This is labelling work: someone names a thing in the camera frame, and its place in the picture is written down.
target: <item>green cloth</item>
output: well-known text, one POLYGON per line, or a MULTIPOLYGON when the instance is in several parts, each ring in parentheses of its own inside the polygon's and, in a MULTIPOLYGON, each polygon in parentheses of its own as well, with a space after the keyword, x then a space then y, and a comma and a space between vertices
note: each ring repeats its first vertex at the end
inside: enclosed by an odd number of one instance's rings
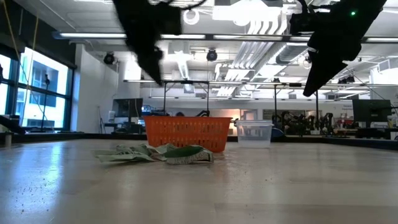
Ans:
POLYGON ((138 146, 116 146, 116 150, 94 150, 94 157, 101 162, 140 162, 166 161, 168 164, 191 164, 196 161, 213 162, 213 153, 201 146, 175 147, 166 144, 152 147, 145 144, 138 146))

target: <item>ceiling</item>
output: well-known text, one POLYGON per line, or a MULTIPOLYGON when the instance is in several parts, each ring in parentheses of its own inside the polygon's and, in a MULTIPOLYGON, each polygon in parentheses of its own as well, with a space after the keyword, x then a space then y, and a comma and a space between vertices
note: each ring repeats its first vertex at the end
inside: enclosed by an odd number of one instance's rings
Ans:
MULTIPOLYGON (((122 32, 112 4, 103 2, 87 2, 84 0, 15 0, 28 11, 37 14, 45 22, 59 31, 63 32, 122 32)), ((233 21, 215 21, 209 15, 215 0, 209 0, 201 9, 200 19, 195 25, 188 25, 183 22, 184 33, 209 33, 209 34, 247 34, 249 25, 237 26, 233 21)), ((186 4, 189 0, 177 0, 177 3, 186 4)), ((324 4, 325 0, 315 0, 315 3, 324 4)), ((398 0, 388 0, 385 10, 398 11, 398 0)), ((369 29, 366 35, 372 36, 398 36, 398 14, 382 12, 369 29)), ((166 49, 169 42, 159 43, 161 48, 166 49)), ((211 70, 214 71, 216 62, 208 63, 205 60, 206 51, 209 48, 216 49, 218 60, 233 61, 239 52, 242 42, 209 42, 209 41, 190 41, 190 51, 195 52, 195 57, 187 62, 190 70, 211 70)), ((115 51, 121 60, 129 58, 130 53, 124 47, 124 42, 120 40, 97 40, 87 45, 88 49, 95 52, 115 51)), ((398 45, 391 44, 364 44, 360 53, 366 60, 380 60, 380 56, 398 55, 398 45)), ((164 72, 171 73, 178 70, 175 61, 167 57, 163 61, 164 72)), ((349 69, 359 67, 360 75, 367 79, 369 72, 367 68, 374 66, 371 63, 350 62, 349 69)), ((305 77, 308 70, 302 66, 288 66, 283 70, 288 76, 305 77)))

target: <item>clear plastic container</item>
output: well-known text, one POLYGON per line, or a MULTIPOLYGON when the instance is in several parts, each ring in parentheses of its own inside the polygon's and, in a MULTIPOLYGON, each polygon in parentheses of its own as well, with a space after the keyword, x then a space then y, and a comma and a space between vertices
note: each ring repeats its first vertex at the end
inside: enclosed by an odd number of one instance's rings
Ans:
POLYGON ((238 143, 246 148, 268 148, 271 144, 272 121, 237 121, 238 143))

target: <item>laundry basket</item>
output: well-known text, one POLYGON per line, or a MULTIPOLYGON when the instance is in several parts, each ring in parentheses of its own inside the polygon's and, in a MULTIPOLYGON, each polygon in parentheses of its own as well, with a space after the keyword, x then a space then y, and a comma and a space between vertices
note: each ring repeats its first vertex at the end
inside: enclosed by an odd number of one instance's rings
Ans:
POLYGON ((222 152, 232 118, 145 116, 148 143, 157 147, 199 145, 212 152, 222 152))

